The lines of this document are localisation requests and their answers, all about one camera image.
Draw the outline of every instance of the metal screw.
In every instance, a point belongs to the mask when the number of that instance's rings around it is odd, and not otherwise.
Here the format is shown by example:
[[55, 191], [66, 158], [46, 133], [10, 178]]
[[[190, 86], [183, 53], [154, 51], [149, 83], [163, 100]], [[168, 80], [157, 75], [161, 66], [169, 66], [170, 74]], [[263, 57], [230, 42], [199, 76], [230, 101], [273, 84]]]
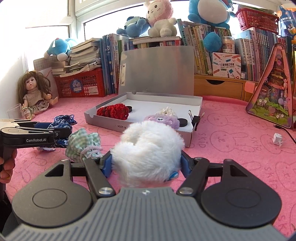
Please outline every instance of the metal screw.
[[193, 189], [189, 187], [183, 187], [179, 190], [179, 193], [182, 195], [190, 195], [193, 193]]
[[99, 193], [101, 195], [110, 195], [112, 192], [113, 192], [113, 189], [109, 187], [104, 187], [99, 189]]

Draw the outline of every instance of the window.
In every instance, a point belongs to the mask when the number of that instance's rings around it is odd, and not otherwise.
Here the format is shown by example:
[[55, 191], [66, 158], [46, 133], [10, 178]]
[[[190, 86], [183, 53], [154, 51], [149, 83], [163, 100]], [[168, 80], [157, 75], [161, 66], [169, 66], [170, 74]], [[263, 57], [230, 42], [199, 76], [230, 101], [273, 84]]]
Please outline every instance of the window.
[[75, 0], [26, 0], [25, 59], [27, 69], [33, 70], [33, 61], [42, 58], [56, 38], [69, 38], [69, 26], [74, 21], [69, 12]]
[[[172, 6], [174, 8], [174, 18], [180, 18], [183, 21], [188, 20], [188, 9], [189, 9], [189, 1], [188, 0], [174, 0], [171, 1]], [[234, 5], [234, 12], [237, 11], [237, 5]], [[126, 8], [123, 10], [115, 11], [113, 13], [98, 17], [94, 20], [86, 22], [84, 24], [84, 31], [85, 31], [85, 39], [90, 38], [101, 38], [104, 35], [110, 33], [116, 33], [118, 28], [123, 28], [126, 19], [130, 16], [146, 16], [146, 7], [143, 5], [135, 6]], [[239, 22], [237, 18], [230, 17], [230, 21], [228, 22], [230, 25], [231, 33], [237, 34], [240, 33]]]
[[56, 38], [69, 38], [68, 26], [49, 26], [27, 28], [25, 43], [25, 55], [28, 64], [28, 70], [34, 70], [33, 61], [43, 58], [45, 51], [49, 48], [51, 42]]

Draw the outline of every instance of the doll's dress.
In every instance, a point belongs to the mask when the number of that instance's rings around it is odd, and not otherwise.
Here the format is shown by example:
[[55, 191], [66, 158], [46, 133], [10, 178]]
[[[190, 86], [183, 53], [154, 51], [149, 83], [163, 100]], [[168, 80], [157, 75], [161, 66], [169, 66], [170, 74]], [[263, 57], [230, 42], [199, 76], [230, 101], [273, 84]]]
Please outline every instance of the doll's dress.
[[[42, 97], [41, 91], [37, 87], [33, 90], [28, 91], [23, 99], [28, 101], [28, 107], [35, 115], [47, 110], [49, 106], [49, 100], [45, 100]], [[24, 114], [30, 114], [30, 111], [26, 109], [24, 110]]]

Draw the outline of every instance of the doll's face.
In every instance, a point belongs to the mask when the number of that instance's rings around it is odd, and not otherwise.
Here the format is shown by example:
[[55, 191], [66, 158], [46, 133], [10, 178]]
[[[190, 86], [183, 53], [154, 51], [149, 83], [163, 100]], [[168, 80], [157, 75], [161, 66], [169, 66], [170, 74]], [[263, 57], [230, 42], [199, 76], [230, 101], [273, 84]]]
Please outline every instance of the doll's face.
[[37, 87], [37, 81], [35, 80], [35, 78], [30, 77], [29, 79], [27, 79], [25, 82], [25, 87], [28, 91], [35, 89]]
[[146, 17], [149, 21], [157, 18], [164, 11], [164, 4], [162, 2], [155, 1], [149, 5]]

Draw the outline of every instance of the white plush belly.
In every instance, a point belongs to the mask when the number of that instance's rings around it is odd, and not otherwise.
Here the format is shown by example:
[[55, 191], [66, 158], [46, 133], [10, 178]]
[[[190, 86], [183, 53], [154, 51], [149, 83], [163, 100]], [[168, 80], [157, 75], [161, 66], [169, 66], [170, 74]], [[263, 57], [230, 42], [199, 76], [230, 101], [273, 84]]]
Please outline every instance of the white plush belly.
[[201, 18], [211, 23], [222, 23], [228, 16], [225, 5], [219, 0], [200, 0], [197, 10]]

